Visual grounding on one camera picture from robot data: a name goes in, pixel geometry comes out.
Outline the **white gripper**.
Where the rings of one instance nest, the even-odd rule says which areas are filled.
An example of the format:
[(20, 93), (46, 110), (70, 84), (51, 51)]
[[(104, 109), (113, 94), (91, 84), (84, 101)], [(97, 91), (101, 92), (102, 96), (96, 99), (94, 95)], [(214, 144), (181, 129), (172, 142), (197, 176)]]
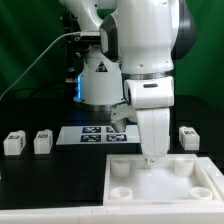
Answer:
[(147, 164), (154, 164), (169, 150), (170, 109), (141, 109), (136, 116), (142, 154)]

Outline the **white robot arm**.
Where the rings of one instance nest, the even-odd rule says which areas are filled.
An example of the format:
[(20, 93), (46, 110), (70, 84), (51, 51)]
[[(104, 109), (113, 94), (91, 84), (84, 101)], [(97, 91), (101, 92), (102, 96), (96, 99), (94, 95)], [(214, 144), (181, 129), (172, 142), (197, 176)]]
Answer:
[(172, 51), (195, 40), (185, 0), (59, 0), (78, 18), (81, 30), (100, 35), (101, 54), (117, 65), (124, 100), (113, 106), (117, 132), (126, 121), (138, 126), (142, 154), (155, 159), (170, 146), (170, 107), (174, 105)]

